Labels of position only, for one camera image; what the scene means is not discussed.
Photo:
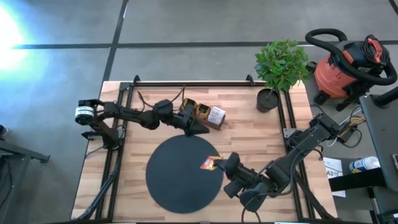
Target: potted plant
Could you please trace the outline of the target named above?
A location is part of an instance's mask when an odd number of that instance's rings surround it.
[[[260,112],[268,112],[278,105],[280,99],[276,88],[288,91],[297,81],[309,77],[305,68],[308,56],[303,47],[297,47],[297,41],[275,40],[261,48],[256,58],[254,68],[258,77],[266,81],[267,87],[257,94],[257,109]]]

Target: spray can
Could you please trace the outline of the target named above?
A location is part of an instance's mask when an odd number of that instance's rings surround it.
[[[369,156],[364,159],[358,159],[357,161],[350,162],[349,164],[349,169],[353,174],[370,169],[376,169],[379,167],[380,167],[379,159],[374,156]]]

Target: vacuum wheel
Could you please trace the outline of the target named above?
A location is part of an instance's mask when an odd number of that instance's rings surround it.
[[[315,72],[317,65],[318,64],[316,62],[309,62],[306,64],[305,69],[307,69],[309,72]]]
[[[319,91],[317,95],[314,97],[313,101],[318,104],[322,105],[324,104],[327,100],[329,100],[330,95],[325,93],[324,91]]]

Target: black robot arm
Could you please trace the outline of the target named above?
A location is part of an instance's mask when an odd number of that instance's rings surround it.
[[[290,152],[268,163],[260,172],[248,169],[240,163],[239,155],[233,152],[226,159],[215,160],[215,165],[225,171],[231,181],[224,187],[224,191],[230,198],[239,197],[246,210],[256,212],[267,196],[276,197],[292,182],[292,179],[300,181],[295,170],[296,165],[302,161],[321,142],[337,137],[340,126],[325,114],[318,114],[310,122],[310,127],[305,131],[296,130],[286,140]],[[303,189],[322,218],[331,218],[326,210],[320,206],[315,196],[309,189]]]
[[[75,121],[80,125],[89,125],[96,131],[104,142],[104,148],[114,149],[119,147],[120,138],[117,129],[110,128],[104,120],[117,118],[139,123],[143,128],[154,130],[160,122],[184,130],[186,135],[209,133],[210,130],[195,119],[195,107],[185,105],[179,113],[173,112],[173,103],[162,100],[156,103],[152,110],[139,111],[125,108],[114,102],[101,100],[79,100],[76,108]]]

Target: green plant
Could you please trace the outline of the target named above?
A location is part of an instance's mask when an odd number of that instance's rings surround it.
[[[266,87],[288,91],[297,81],[309,77],[305,68],[308,55],[303,47],[297,47],[297,41],[275,40],[262,47],[256,58],[256,72],[266,81]]]

